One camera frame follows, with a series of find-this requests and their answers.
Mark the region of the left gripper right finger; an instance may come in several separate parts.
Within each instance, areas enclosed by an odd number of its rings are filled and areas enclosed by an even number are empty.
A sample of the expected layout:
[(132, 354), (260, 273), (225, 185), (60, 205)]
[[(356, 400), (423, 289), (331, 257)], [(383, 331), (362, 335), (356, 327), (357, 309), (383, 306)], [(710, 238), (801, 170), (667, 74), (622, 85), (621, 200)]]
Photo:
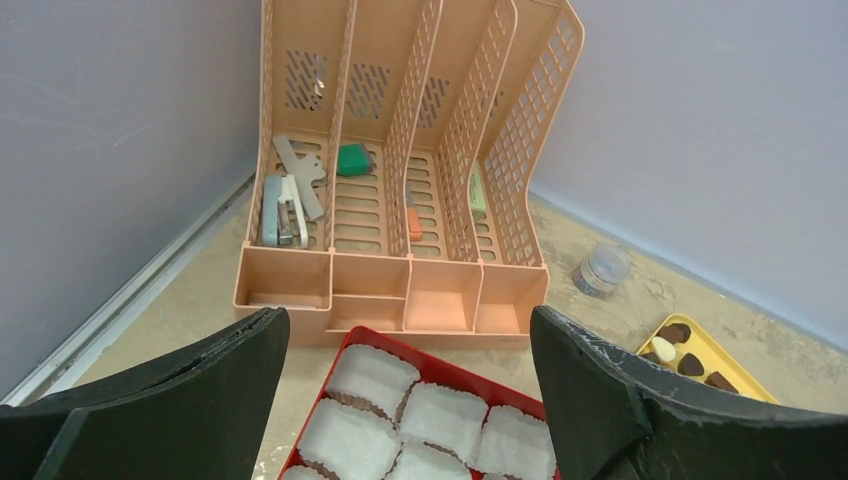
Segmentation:
[(847, 419), (689, 380), (548, 306), (533, 309), (536, 375), (561, 475), (843, 479)]

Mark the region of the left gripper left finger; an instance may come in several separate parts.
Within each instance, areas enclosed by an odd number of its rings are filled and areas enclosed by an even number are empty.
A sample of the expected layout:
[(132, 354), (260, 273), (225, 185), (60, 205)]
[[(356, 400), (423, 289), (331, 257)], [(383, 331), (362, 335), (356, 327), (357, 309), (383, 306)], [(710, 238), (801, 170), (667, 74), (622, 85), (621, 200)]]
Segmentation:
[(261, 309), (188, 346), (1, 410), (5, 479), (248, 479), (290, 337)]

